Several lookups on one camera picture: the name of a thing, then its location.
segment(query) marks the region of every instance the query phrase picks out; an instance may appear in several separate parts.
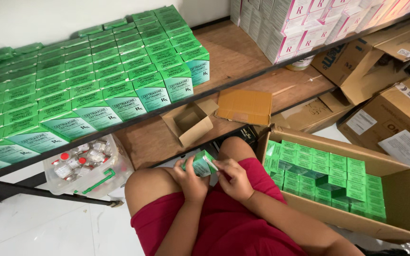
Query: white wall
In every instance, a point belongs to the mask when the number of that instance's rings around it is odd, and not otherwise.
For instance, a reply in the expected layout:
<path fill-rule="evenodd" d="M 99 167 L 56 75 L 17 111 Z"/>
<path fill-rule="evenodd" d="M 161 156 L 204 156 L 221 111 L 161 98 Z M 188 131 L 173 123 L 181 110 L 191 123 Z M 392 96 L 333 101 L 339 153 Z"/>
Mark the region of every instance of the white wall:
<path fill-rule="evenodd" d="M 0 48 L 64 41 L 80 29 L 171 4 L 189 26 L 230 15 L 230 0 L 0 0 Z"/>

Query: green bin handle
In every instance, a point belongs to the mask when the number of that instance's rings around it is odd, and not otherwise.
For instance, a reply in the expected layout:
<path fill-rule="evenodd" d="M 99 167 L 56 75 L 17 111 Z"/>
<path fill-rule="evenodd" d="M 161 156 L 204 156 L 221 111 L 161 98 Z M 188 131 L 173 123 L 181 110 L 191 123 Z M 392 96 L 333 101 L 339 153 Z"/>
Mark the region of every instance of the green bin handle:
<path fill-rule="evenodd" d="M 94 184 L 93 186 L 89 187 L 87 190 L 83 191 L 82 194 L 86 194 L 88 192 L 90 192 L 91 190 L 95 189 L 97 186 L 99 186 L 100 184 L 104 183 L 105 181 L 107 181 L 108 179 L 110 179 L 111 177 L 115 176 L 115 171 L 112 169 L 108 169 L 107 171 L 104 172 L 104 174 L 107 174 L 111 172 L 111 175 L 103 178 L 100 182 Z"/>

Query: barcode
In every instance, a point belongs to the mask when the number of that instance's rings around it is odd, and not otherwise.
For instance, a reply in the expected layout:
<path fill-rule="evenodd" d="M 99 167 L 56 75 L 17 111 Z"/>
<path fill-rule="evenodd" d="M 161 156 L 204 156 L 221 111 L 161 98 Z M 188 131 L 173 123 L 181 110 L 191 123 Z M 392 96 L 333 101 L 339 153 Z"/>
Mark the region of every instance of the barcode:
<path fill-rule="evenodd" d="M 401 54 L 401 55 L 403 55 L 403 56 L 406 56 L 406 57 L 410 57 L 410 51 L 408 51 L 408 50 L 406 50 L 406 49 L 400 49 L 398 52 L 397 52 L 398 54 Z"/>
<path fill-rule="evenodd" d="M 359 116 L 363 118 L 365 121 L 367 121 L 370 125 L 374 125 L 375 123 L 366 118 L 362 113 L 359 113 Z"/>

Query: red vial cap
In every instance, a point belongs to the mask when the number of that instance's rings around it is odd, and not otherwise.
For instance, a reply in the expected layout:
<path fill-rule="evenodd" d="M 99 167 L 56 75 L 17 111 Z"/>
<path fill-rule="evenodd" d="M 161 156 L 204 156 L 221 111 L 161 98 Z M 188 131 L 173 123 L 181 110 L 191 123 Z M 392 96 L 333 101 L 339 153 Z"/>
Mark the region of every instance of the red vial cap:
<path fill-rule="evenodd" d="M 63 153 L 63 154 L 61 154 L 60 158 L 61 158 L 62 160 L 66 160 L 66 159 L 69 158 L 69 154 L 68 154 L 68 153 Z"/>

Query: white tile floor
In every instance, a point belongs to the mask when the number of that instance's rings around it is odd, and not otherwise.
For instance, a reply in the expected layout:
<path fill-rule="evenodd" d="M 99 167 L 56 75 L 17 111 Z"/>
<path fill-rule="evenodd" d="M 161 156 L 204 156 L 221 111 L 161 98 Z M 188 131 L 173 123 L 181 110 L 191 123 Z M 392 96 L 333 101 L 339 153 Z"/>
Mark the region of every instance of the white tile floor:
<path fill-rule="evenodd" d="M 336 126 L 316 135 L 349 142 Z M 17 182 L 42 171 L 36 164 L 0 180 Z M 123 190 L 111 193 L 122 197 Z M 372 250 L 405 248 L 336 227 L 354 243 Z M 0 256 L 142 256 L 135 231 L 130 226 L 128 208 L 89 205 L 31 195 L 16 195 L 0 207 Z"/>

